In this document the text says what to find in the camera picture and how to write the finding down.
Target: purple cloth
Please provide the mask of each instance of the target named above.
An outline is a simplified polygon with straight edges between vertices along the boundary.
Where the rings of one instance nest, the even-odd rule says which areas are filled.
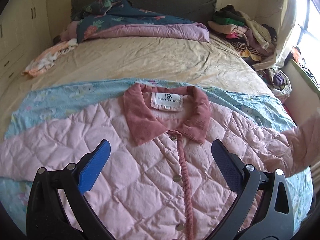
[[[260,52],[262,55],[264,55],[265,57],[269,57],[272,54],[261,47],[260,43],[258,43],[255,37],[253,36],[251,29],[248,28],[248,30],[245,33],[245,36],[247,36],[249,46]]]
[[[209,32],[201,23],[168,25],[116,25],[111,28],[93,33],[89,39],[126,36],[162,37],[210,42]]]
[[[275,86],[280,87],[284,83],[284,78],[280,73],[273,76],[272,82]]]

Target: white cabinet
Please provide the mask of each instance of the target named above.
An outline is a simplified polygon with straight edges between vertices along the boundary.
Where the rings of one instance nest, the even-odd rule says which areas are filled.
[[[10,0],[0,15],[0,95],[50,46],[46,0]]]

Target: dark pink corduroy collar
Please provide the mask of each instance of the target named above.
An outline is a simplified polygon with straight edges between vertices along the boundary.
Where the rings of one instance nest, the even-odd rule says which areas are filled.
[[[124,92],[124,111],[130,132],[138,146],[168,131],[145,105],[142,95],[143,92],[193,96],[193,114],[176,128],[176,131],[193,141],[204,143],[210,119],[210,106],[206,94],[194,86],[168,89],[135,83]]]

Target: window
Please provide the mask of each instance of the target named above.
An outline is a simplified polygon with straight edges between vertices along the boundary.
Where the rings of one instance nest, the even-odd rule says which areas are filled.
[[[308,69],[320,82],[320,13],[312,0],[297,0],[297,18],[292,31]]]

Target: light blue bedsheet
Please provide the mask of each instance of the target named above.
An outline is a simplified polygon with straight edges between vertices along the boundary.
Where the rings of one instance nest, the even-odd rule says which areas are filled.
[[[120,79],[98,82],[81,82],[70,85],[31,91],[20,108],[12,114],[6,138],[53,118],[66,118],[84,107],[108,98],[122,95],[135,82],[164,86],[168,88],[190,85],[161,80]],[[250,96],[231,93],[216,87],[201,88],[210,101],[226,106],[260,126],[278,131],[294,125],[281,102],[269,96]],[[312,181],[310,169],[306,169],[287,179],[294,209],[294,230],[299,229],[306,217],[312,201]],[[16,182],[0,178],[0,201],[18,227],[25,232],[26,208],[32,182]]]

